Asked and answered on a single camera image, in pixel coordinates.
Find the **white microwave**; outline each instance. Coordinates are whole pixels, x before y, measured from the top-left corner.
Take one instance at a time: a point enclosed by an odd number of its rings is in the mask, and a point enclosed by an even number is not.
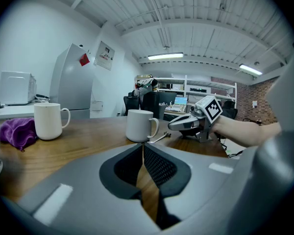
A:
[[[0,102],[6,105],[28,104],[35,99],[36,79],[28,72],[2,71]]]

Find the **brick wall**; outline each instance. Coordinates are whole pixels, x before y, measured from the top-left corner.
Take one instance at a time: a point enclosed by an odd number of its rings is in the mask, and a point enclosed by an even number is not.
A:
[[[277,122],[277,119],[266,101],[266,93],[275,82],[277,78],[273,78],[262,83],[255,85],[245,85],[237,83],[237,105],[238,114],[236,120],[242,121],[244,118],[249,118],[251,120],[261,119],[263,124],[270,124]],[[235,82],[211,77],[211,81],[219,82],[223,84],[235,85]],[[217,93],[220,95],[226,95],[225,90],[211,89],[211,93]],[[235,90],[230,96],[235,97]],[[252,108],[252,101],[257,100],[257,108]]]

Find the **monitor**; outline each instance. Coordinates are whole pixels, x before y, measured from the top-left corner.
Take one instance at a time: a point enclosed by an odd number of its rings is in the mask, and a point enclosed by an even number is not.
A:
[[[179,96],[177,96],[175,98],[174,104],[186,105],[187,104],[187,97],[179,97]]]
[[[177,93],[173,93],[173,92],[158,92],[159,93],[159,103],[166,103],[168,105],[170,105],[170,102],[172,102],[172,104],[174,103],[174,100],[176,98]]]

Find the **ceiling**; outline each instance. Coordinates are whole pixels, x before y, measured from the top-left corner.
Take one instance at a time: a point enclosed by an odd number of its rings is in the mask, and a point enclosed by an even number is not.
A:
[[[294,34],[271,0],[60,1],[100,27],[111,22],[143,66],[148,55],[183,52],[180,62],[236,70],[243,63],[266,73],[294,51]]]

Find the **white marker cube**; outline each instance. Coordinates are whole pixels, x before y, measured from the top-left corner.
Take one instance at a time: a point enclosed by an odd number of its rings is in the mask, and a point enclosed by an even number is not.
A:
[[[206,96],[195,105],[204,112],[210,123],[213,123],[222,113],[222,108],[214,96]]]

